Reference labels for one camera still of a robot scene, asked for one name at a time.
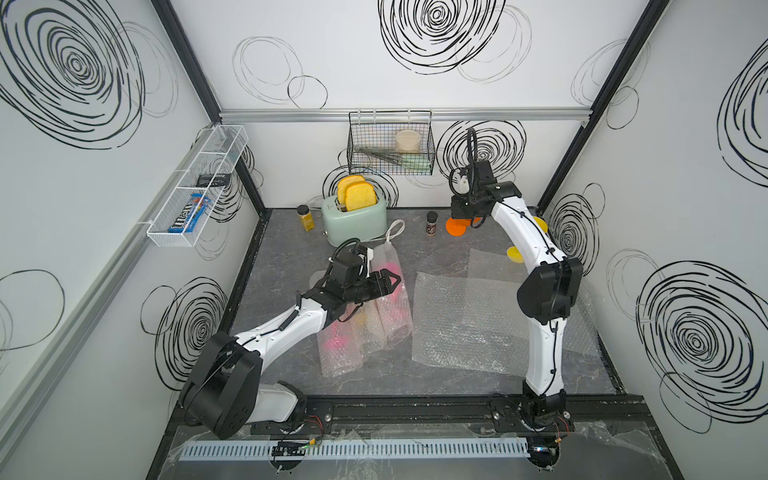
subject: orange plate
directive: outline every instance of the orange plate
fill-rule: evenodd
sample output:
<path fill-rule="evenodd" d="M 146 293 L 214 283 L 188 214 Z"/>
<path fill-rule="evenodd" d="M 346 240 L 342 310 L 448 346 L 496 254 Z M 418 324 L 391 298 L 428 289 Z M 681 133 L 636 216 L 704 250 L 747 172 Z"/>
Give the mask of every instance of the orange plate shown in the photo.
<path fill-rule="evenodd" d="M 482 218 L 475 217 L 475 224 L 479 223 L 480 220 L 482 220 Z M 467 231 L 467 227 L 469 227 L 470 222 L 471 221 L 468 219 L 449 218 L 445 222 L 445 230 L 454 237 L 460 237 L 461 235 L 464 235 L 464 232 Z"/>

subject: bubble wrap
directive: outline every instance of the bubble wrap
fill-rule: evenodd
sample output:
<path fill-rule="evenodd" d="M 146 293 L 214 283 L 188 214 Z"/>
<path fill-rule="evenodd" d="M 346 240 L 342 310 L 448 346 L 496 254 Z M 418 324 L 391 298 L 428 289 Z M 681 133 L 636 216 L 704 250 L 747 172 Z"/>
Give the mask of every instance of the bubble wrap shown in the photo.
<path fill-rule="evenodd" d="M 515 263 L 506 255 L 471 248 L 469 249 L 467 278 L 523 283 L 528 278 L 528 270 L 524 263 Z"/>
<path fill-rule="evenodd" d="M 402 278 L 400 260 L 397 257 L 395 247 L 390 242 L 385 242 L 373 249 L 371 270 L 376 271 L 382 268 L 386 268 Z M 391 294 L 376 299 L 376 306 L 379 308 L 388 346 L 395 345 L 411 334 L 413 320 L 405 280 Z"/>
<path fill-rule="evenodd" d="M 525 376 L 528 337 L 476 329 L 463 323 L 466 278 L 419 272 L 413 300 L 412 358 L 430 366 Z M 504 302 L 501 296 L 492 302 Z M 494 310 L 503 306 L 496 304 Z"/>
<path fill-rule="evenodd" d="M 527 276 L 525 265 L 512 262 L 506 255 L 470 250 L 463 322 L 475 328 L 528 339 L 528 317 L 520 310 L 517 301 L 518 288 Z M 500 281 L 504 278 L 515 281 Z M 565 327 L 563 349 L 600 356 L 593 315 L 591 297 L 582 282 Z"/>
<path fill-rule="evenodd" d="M 313 273 L 310 277 L 310 288 L 315 286 L 324 273 L 325 271 Z M 343 318 L 346 318 L 354 308 L 354 305 L 348 305 Z M 365 343 L 364 327 L 362 316 L 358 316 L 360 310 L 348 322 L 333 322 L 317 333 L 320 370 L 323 376 L 343 375 L 357 370 L 365 362 L 362 354 L 362 346 Z"/>
<path fill-rule="evenodd" d="M 385 259 L 385 253 L 379 252 L 382 260 Z M 397 254 L 386 257 L 385 262 L 393 273 L 399 273 L 399 262 Z M 325 274 L 324 270 L 313 273 L 310 277 L 310 288 L 315 286 L 318 280 Z M 324 377 L 332 377 L 352 372 L 362 367 L 368 356 L 374 352 L 386 348 L 388 345 L 394 345 L 406 338 L 412 329 L 411 311 L 408 304 L 408 293 L 401 284 L 391 295 L 397 295 L 398 290 L 402 289 L 400 302 L 406 302 L 407 318 L 400 315 L 399 318 L 382 321 L 379 310 L 379 300 L 365 302 L 357 313 L 346 322 L 334 322 L 327 328 L 317 333 L 317 347 L 320 354 L 320 369 Z M 383 308 L 387 312 L 398 311 L 402 305 L 397 302 L 384 303 Z M 347 318 L 355 309 L 355 304 L 350 303 L 346 307 L 346 312 L 342 319 Z"/>

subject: white wall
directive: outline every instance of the white wall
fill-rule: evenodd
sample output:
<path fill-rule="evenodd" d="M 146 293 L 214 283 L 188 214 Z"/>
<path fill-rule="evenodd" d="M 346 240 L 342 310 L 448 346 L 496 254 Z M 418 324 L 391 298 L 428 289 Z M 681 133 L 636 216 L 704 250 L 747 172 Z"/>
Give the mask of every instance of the white wall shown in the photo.
<path fill-rule="evenodd" d="M 439 143 L 439 140 L 452 125 L 450 122 L 432 124 L 435 145 L 439 147 L 432 175 L 374 177 L 379 181 L 385 177 L 396 186 L 399 193 L 397 207 L 450 205 L 451 191 L 439 167 L 446 158 L 445 140 L 450 135 L 444 137 L 443 143 Z M 483 145 L 497 146 L 498 137 L 504 136 L 509 139 L 510 145 L 517 145 L 524 151 L 519 165 L 504 179 L 513 180 L 531 205 L 535 205 L 544 193 L 554 169 L 579 128 L 577 121 L 491 121 L 461 122 L 453 131 L 463 132 L 470 125 L 483 130 L 478 134 L 481 149 Z M 339 159 L 346 165 L 348 124 L 247 124 L 246 130 L 249 145 L 255 150 L 256 167 L 264 176 L 262 195 L 268 207 L 296 207 L 321 195 L 323 185 L 327 185 L 326 177 L 339 167 Z M 524 143 L 521 135 L 511 134 L 517 131 L 525 132 Z M 499 164 L 506 162 L 500 154 L 492 154 L 490 159 L 492 164 L 495 161 Z"/>
<path fill-rule="evenodd" d="M 229 0 L 219 5 L 174 3 L 223 109 L 382 109 L 591 106 L 646 2 Z M 427 25 L 422 18 L 416 22 L 421 25 L 398 26 L 379 11 L 413 12 L 420 5 L 429 5 L 435 18 L 445 7 L 456 22 L 436 19 Z M 461 22 L 473 12 L 485 19 L 479 26 Z M 430 29 L 439 32 L 434 41 L 425 33 Z M 405 32 L 434 55 L 393 46 Z M 447 38 L 457 41 L 456 51 L 436 53 L 440 44 L 451 43 Z M 450 124 L 432 126 L 440 148 Z M 578 123 L 529 121 L 523 127 L 525 155 L 507 178 L 515 178 L 526 200 L 536 204 Z M 346 148 L 348 129 L 347 124 L 249 125 L 266 205 L 295 207 L 320 194 L 326 175 L 338 166 L 337 154 Z M 443 160 L 443 151 L 437 155 Z M 450 190 L 437 167 L 431 178 L 394 175 L 391 181 L 400 193 L 399 207 L 449 205 Z"/>
<path fill-rule="evenodd" d="M 600 333 L 686 478 L 765 476 L 766 17 L 765 2 L 672 2 L 637 115 L 603 120 L 545 217 L 594 258 L 582 285 L 602 298 Z"/>
<path fill-rule="evenodd" d="M 256 211 L 238 198 L 240 211 L 211 217 L 197 248 L 148 247 L 1 480 L 147 475 L 184 384 L 176 379 L 217 331 L 253 236 Z"/>
<path fill-rule="evenodd" d="M 296 108 L 286 96 L 287 84 L 302 74 L 325 85 L 327 107 L 437 108 L 577 105 L 571 81 L 582 62 L 604 45 L 629 36 L 646 2 L 228 0 L 219 5 L 211 8 L 205 0 L 174 2 L 222 108 Z M 428 5 L 433 15 L 454 13 L 455 22 L 430 24 L 417 13 L 413 16 L 420 20 L 410 26 L 395 24 L 391 30 L 400 38 L 407 33 L 414 45 L 433 54 L 431 59 L 408 55 L 410 61 L 399 63 L 382 36 L 382 25 L 386 30 L 392 22 L 389 15 L 379 14 L 380 5 L 386 12 L 392 7 L 413 12 Z M 440 9 L 445 5 L 447 10 Z M 472 13 L 487 21 L 462 23 Z M 429 41 L 428 30 L 435 32 L 434 42 Z M 237 47 L 247 38 L 270 38 L 270 43 L 251 44 L 239 55 L 243 50 Z M 441 55 L 442 48 L 435 44 L 449 45 L 448 39 L 459 52 Z M 483 48 L 475 44 L 480 41 L 485 42 Z M 468 54 L 475 57 L 453 69 L 439 67 L 456 65 Z M 488 63 L 488 70 L 478 65 L 480 61 Z M 439 65 L 420 68 L 418 63 Z M 464 76 L 484 78 L 507 71 L 510 65 L 517 68 L 493 76 L 494 81 L 470 81 Z M 306 87 L 296 95 L 296 103 L 318 108 L 315 81 L 308 79 Z"/>
<path fill-rule="evenodd" d="M 3 28 L 13 28 L 36 8 L 55 9 L 38 10 L 29 24 L 34 32 L 43 25 L 42 38 L 46 25 L 65 26 L 53 38 L 66 48 L 46 64 L 66 68 L 54 79 L 43 65 L 27 65 L 35 85 L 47 85 L 37 91 L 15 60 L 31 46 L 0 40 L 0 415 L 208 124 L 151 3 L 89 5 L 90 14 L 52 0 L 4 10 Z M 73 31 L 93 45 L 64 39 Z M 33 101 L 44 95 L 69 113 Z M 89 121 L 103 125 L 82 127 Z M 256 226 L 238 179 L 222 196 L 195 248 L 147 248 L 0 478 L 147 474 L 176 390 L 221 321 Z M 176 346 L 184 356 L 170 354 Z"/>
<path fill-rule="evenodd" d="M 0 40 L 0 415 L 207 123 L 151 4 L 93 3 L 4 11 L 4 29 L 30 15 L 35 44 Z M 51 25 L 64 26 L 56 55 L 43 42 L 37 63 Z"/>

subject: bread slice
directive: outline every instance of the bread slice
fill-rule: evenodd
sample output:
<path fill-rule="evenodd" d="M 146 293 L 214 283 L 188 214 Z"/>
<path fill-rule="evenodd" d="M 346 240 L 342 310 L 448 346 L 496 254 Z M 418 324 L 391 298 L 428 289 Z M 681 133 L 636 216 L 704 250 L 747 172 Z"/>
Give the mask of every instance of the bread slice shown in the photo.
<path fill-rule="evenodd" d="M 336 196 L 339 198 L 340 204 L 346 203 L 346 188 L 354 184 L 355 182 L 364 182 L 366 179 L 362 175 L 349 175 L 339 180 L 339 186 L 337 187 Z"/>
<path fill-rule="evenodd" d="M 376 205 L 376 192 L 368 182 L 355 182 L 346 188 L 346 211 Z"/>

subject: wire basket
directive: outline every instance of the wire basket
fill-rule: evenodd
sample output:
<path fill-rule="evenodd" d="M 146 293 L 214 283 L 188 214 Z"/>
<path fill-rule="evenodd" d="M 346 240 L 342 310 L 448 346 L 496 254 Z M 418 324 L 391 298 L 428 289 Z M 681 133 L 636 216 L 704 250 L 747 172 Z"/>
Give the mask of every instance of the wire basket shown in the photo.
<path fill-rule="evenodd" d="M 237 175 L 235 165 L 248 142 L 242 125 L 217 125 L 190 166 L 152 220 L 147 236 L 158 247 L 194 247 L 226 186 L 217 186 L 219 175 Z M 197 204 L 190 205 L 194 198 Z"/>
<path fill-rule="evenodd" d="M 419 150 L 397 150 L 396 135 L 402 130 L 419 134 Z M 346 160 L 349 169 L 368 167 L 389 175 L 432 175 L 435 139 L 429 110 L 360 111 L 349 113 Z"/>

